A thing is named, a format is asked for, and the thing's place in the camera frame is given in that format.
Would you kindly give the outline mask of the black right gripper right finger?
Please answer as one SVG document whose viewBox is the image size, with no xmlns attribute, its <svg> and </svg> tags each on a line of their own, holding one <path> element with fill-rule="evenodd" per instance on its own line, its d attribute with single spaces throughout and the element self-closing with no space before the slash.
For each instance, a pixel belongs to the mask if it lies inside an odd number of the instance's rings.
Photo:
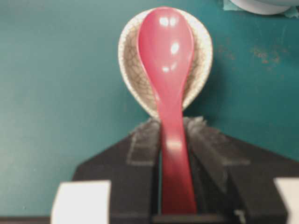
<svg viewBox="0 0 299 224">
<path fill-rule="evenodd" d="M 198 210 L 242 224 L 285 224 L 290 212 L 276 178 L 297 178 L 299 163 L 184 118 Z"/>
</svg>

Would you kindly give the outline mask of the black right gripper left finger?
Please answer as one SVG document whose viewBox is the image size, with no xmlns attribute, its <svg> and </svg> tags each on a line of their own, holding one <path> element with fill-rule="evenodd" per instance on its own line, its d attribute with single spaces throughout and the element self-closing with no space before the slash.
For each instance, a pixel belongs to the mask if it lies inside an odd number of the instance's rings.
<svg viewBox="0 0 299 224">
<path fill-rule="evenodd" d="M 157 211 L 160 123 L 149 119 L 60 183 L 53 224 L 150 224 Z"/>
</svg>

